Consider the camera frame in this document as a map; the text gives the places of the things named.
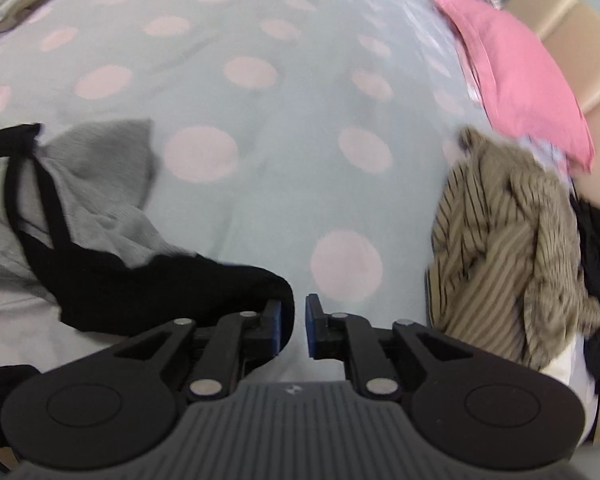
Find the metal screw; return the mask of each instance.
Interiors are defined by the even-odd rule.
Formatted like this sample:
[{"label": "metal screw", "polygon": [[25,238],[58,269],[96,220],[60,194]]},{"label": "metal screw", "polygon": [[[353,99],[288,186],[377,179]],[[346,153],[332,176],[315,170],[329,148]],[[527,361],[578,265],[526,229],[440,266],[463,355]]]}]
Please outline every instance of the metal screw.
[{"label": "metal screw", "polygon": [[209,397],[222,391],[222,384],[215,379],[198,379],[189,385],[191,393],[200,397]]},{"label": "metal screw", "polygon": [[367,382],[366,389],[375,395],[391,395],[398,391],[398,383],[393,379],[378,377]]}]

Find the gray cloth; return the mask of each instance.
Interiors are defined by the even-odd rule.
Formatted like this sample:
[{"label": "gray cloth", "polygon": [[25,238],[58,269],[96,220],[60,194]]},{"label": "gray cloth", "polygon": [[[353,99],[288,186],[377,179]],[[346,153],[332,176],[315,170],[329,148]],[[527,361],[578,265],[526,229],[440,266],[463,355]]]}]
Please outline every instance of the gray cloth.
[{"label": "gray cloth", "polygon": [[[115,254],[129,267],[175,250],[140,209],[152,176],[151,128],[149,120],[85,123],[36,151],[56,184],[72,241]],[[0,279],[31,285],[35,275],[4,212],[7,163],[0,158]],[[30,161],[22,170],[18,206],[25,231],[51,246]]]},{"label": "gray cloth", "polygon": [[569,194],[525,150],[473,128],[461,140],[470,157],[450,172],[433,225],[431,323],[541,370],[576,332],[600,328]]}]

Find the striped shirt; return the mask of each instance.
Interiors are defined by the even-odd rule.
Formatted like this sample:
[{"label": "striped shirt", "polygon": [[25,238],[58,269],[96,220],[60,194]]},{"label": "striped shirt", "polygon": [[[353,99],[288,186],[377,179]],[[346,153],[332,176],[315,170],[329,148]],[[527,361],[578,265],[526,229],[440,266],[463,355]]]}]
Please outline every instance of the striped shirt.
[{"label": "striped shirt", "polygon": [[467,128],[469,157],[433,225],[429,316],[448,336],[536,370],[600,327],[564,184],[528,152]]}]

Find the bedsheet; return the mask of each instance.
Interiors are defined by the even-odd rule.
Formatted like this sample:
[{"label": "bedsheet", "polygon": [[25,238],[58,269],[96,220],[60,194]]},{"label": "bedsheet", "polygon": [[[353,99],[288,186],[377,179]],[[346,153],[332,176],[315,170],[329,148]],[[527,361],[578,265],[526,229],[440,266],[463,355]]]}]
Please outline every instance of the bedsheet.
[{"label": "bedsheet", "polygon": [[[459,128],[489,133],[431,0],[52,0],[0,38],[0,125],[42,141],[150,117],[148,217],[165,240],[287,280],[291,342],[254,380],[333,380],[304,297],[426,323],[430,229]],[[0,365],[48,370],[116,341],[0,283]]]}]

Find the pink cloth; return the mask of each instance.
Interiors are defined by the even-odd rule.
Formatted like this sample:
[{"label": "pink cloth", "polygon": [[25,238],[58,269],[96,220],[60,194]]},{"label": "pink cloth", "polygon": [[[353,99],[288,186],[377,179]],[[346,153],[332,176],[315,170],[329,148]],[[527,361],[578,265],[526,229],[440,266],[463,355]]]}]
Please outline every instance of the pink cloth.
[{"label": "pink cloth", "polygon": [[482,0],[435,0],[462,34],[492,127],[544,139],[591,170],[587,121],[560,67],[540,39]]}]

